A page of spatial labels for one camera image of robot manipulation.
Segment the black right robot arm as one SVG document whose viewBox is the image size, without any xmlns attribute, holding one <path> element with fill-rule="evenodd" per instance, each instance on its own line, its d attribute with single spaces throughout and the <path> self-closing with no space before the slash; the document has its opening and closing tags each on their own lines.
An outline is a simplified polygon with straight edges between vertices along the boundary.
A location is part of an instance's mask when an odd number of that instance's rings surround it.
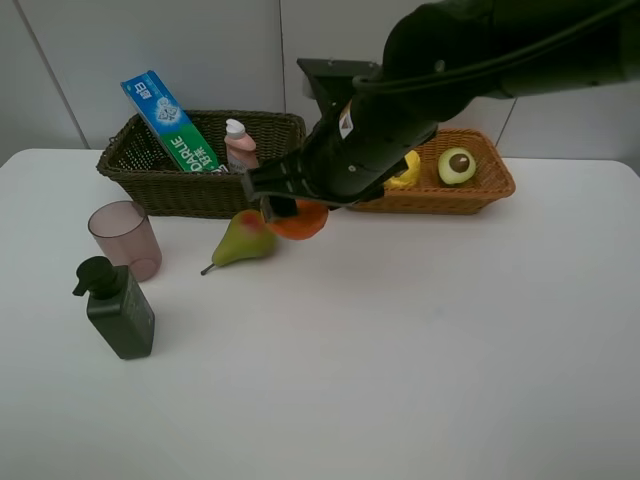
<svg viewBox="0 0 640 480">
<path fill-rule="evenodd" d="M 322 116 L 296 150 L 247 172 L 269 217 L 300 200 L 379 198 L 405 155 L 474 99 L 511 99 L 639 76 L 635 1 L 439 1 L 402 18 L 380 62 L 299 59 Z"/>
</svg>

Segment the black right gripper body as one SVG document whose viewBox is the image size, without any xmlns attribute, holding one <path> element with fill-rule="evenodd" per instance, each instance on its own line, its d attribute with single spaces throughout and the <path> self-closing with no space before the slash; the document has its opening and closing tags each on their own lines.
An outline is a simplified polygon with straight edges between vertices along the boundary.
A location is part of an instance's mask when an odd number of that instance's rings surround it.
<svg viewBox="0 0 640 480">
<path fill-rule="evenodd" d="M 322 118 L 305 141 L 302 185 L 319 200 L 361 200 L 404 155 L 437 129 L 438 95 L 390 95 L 314 89 Z"/>
</svg>

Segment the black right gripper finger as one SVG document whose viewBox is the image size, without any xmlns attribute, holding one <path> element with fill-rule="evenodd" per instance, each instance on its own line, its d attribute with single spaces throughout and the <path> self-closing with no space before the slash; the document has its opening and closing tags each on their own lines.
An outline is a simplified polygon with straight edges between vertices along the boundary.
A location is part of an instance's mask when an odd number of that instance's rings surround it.
<svg viewBox="0 0 640 480">
<path fill-rule="evenodd" d="M 267 222 L 297 216 L 298 201 L 319 204 L 314 191 L 317 152 L 290 152 L 247 170 L 241 183 L 248 200 L 258 201 Z"/>
<path fill-rule="evenodd" d="M 359 199 L 354 199 L 354 198 L 330 198 L 330 199 L 323 199 L 323 198 L 312 198 L 311 202 L 314 203 L 318 203 L 321 205 L 325 205 L 329 210 L 337 210 L 337 209 L 341 209 L 341 208 L 350 208 L 354 205 L 356 205 L 359 202 Z"/>
</svg>

